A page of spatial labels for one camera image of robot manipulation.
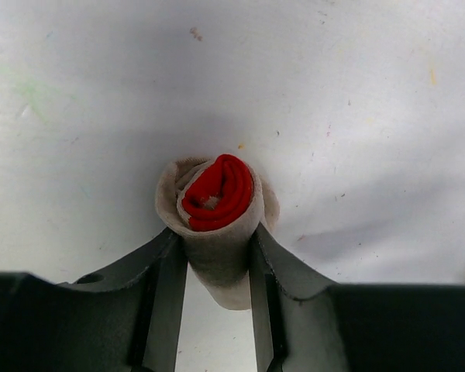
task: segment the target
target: beige cloth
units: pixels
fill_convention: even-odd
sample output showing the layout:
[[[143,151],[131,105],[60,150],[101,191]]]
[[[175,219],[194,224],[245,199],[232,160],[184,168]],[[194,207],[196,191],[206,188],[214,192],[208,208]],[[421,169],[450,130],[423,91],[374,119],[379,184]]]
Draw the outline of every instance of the beige cloth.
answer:
[[[157,185],[155,206],[165,224],[184,238],[191,267],[215,301],[229,310],[245,310],[251,308],[248,241],[259,223],[269,230],[274,228],[279,203],[270,185],[247,165],[253,179],[248,209],[221,229],[191,230],[181,201],[189,186],[214,161],[191,157],[168,164]]]

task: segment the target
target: yellow mark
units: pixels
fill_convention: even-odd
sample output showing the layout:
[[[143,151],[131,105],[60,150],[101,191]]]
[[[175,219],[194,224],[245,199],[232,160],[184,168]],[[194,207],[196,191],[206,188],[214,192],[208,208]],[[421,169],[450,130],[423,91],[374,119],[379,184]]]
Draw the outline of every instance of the yellow mark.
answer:
[[[436,80],[436,74],[434,73],[434,69],[431,68],[431,83],[432,85],[436,85],[437,84],[437,80]]]

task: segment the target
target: rolled cloth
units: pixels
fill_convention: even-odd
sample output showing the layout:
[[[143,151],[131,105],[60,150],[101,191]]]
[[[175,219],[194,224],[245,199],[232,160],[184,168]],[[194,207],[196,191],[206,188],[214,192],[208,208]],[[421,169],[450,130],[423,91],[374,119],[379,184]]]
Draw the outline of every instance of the rolled cloth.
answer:
[[[233,155],[189,157],[166,166],[155,205],[183,237],[190,265],[215,301],[250,308],[248,241],[259,223],[271,231],[279,217],[270,185]]]

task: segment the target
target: red cloth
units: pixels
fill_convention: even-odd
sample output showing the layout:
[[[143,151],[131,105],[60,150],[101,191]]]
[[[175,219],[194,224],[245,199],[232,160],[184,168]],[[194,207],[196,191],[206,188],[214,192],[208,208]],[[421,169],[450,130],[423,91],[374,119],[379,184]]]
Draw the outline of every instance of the red cloth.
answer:
[[[224,154],[217,158],[186,191],[183,209],[191,216],[194,231],[221,229],[240,217],[250,205],[253,179],[248,167],[237,157]],[[218,198],[211,210],[210,198]]]

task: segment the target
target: green stain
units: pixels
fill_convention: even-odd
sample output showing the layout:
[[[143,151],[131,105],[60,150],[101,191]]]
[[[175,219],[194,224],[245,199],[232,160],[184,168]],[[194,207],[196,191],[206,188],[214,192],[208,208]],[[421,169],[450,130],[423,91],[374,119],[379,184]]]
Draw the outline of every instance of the green stain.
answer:
[[[4,76],[12,84],[12,90],[24,99],[31,111],[43,124],[49,122],[43,108],[50,106],[60,98],[69,98],[71,101],[76,101],[74,95],[38,81],[27,74],[22,74],[5,64],[0,64],[0,75]]]

